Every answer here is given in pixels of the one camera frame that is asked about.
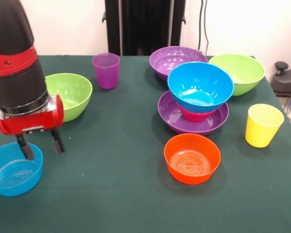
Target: white wall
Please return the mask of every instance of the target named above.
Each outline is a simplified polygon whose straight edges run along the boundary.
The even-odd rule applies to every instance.
[[[92,55],[108,51],[104,0],[20,0],[38,54]]]
[[[104,0],[21,0],[39,54],[98,54],[108,51]],[[186,0],[181,45],[196,49],[201,0]],[[291,67],[291,0],[208,0],[208,54],[254,55],[268,78],[274,63]],[[206,40],[202,38],[205,49]]]
[[[183,46],[198,47],[200,3],[186,0]],[[268,79],[275,72],[276,61],[286,61],[291,68],[291,0],[208,0],[206,29],[208,55],[253,55],[265,66]],[[202,35],[201,50],[205,51]]]

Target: magenta bowl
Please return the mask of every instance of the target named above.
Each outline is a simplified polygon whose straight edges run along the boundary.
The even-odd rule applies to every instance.
[[[182,115],[170,91],[161,96],[158,110],[163,121],[173,131],[200,135],[208,135],[219,129],[226,122],[229,114],[228,105],[224,103],[202,122],[189,121]]]
[[[167,81],[169,73],[178,65],[187,62],[208,62],[201,52],[182,46],[169,46],[156,50],[150,56],[150,65],[155,73]]]
[[[189,111],[185,110],[184,108],[182,108],[179,104],[177,104],[177,106],[180,109],[180,112],[182,113],[184,118],[186,118],[189,121],[193,121],[193,122],[201,122],[215,112],[215,110],[213,110],[213,111],[208,112],[208,113],[192,113],[192,112],[189,112]]]

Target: red bowl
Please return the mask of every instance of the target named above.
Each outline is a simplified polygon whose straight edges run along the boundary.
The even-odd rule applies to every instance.
[[[215,109],[215,110],[208,112],[208,113],[191,113],[191,112],[183,109],[178,103],[177,103],[177,106],[180,109],[183,117],[186,118],[187,120],[193,121],[193,122],[202,122],[216,111],[216,109]]]
[[[171,138],[164,156],[170,174],[185,184],[207,181],[221,161],[219,148],[210,139],[193,133]]]

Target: purple cup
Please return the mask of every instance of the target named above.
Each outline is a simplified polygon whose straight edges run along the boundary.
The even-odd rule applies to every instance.
[[[165,92],[158,103],[158,110],[165,123],[177,133],[208,135],[220,128],[227,120],[229,108],[224,103],[202,122],[187,120],[181,113],[170,91]]]
[[[113,89],[118,85],[120,58],[113,53],[102,53],[92,59],[98,85],[102,89]]]

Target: green bowl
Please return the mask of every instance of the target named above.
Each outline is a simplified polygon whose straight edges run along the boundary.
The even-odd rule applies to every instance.
[[[59,94],[64,105],[64,122],[77,118],[86,108],[93,91],[87,78],[70,73],[53,74],[45,77],[48,92]]]
[[[263,79],[265,69],[256,59],[238,54],[223,54],[210,59],[230,75],[234,82],[234,96],[240,96],[253,89]]]

